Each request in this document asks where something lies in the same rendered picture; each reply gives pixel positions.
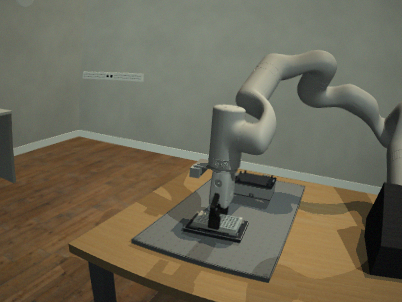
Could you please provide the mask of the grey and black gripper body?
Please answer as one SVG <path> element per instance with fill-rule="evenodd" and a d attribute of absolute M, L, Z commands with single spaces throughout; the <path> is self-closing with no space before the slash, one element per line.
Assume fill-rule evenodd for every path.
<path fill-rule="evenodd" d="M 212 178 L 211 178 L 211 186 L 209 194 L 210 206 L 215 193 L 218 193 L 220 195 L 218 204 L 220 204 L 221 208 L 224 209 L 228 207 L 234 196 L 233 180 L 235 179 L 235 172 L 237 171 L 238 169 L 231 171 L 212 169 Z M 220 184 L 217 184 L 217 181 L 220 181 Z"/>

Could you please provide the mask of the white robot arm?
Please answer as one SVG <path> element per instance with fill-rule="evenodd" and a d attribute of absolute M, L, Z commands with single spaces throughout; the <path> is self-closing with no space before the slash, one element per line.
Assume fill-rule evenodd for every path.
<path fill-rule="evenodd" d="M 402 101 L 382 118 L 375 98 L 361 88 L 352 84 L 327 87 L 336 71 L 336 59 L 323 50 L 299 55 L 266 55 L 239 89 L 237 106 L 213 107 L 209 158 L 200 159 L 191 166 L 189 177 L 199 178 L 208 169 L 238 169 L 242 152 L 263 154 L 277 126 L 268 100 L 281 79 L 303 74 L 297 86 L 300 100 L 315 108 L 342 108 L 361 118 L 387 148 L 387 182 L 402 185 Z M 247 123 L 246 113 L 259 121 Z"/>

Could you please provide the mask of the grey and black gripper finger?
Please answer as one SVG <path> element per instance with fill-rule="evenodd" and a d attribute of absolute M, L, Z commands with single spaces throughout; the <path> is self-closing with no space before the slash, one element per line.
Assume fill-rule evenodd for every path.
<path fill-rule="evenodd" d="M 229 205 L 228 205 L 229 207 Z M 228 207 L 226 209 L 222 208 L 221 214 L 228 215 Z"/>
<path fill-rule="evenodd" d="M 215 193 L 209 211 L 208 228 L 219 230 L 221 220 L 221 206 L 218 206 L 219 194 Z M 217 207 L 216 207 L 217 206 Z M 218 213 L 216 208 L 219 208 Z"/>

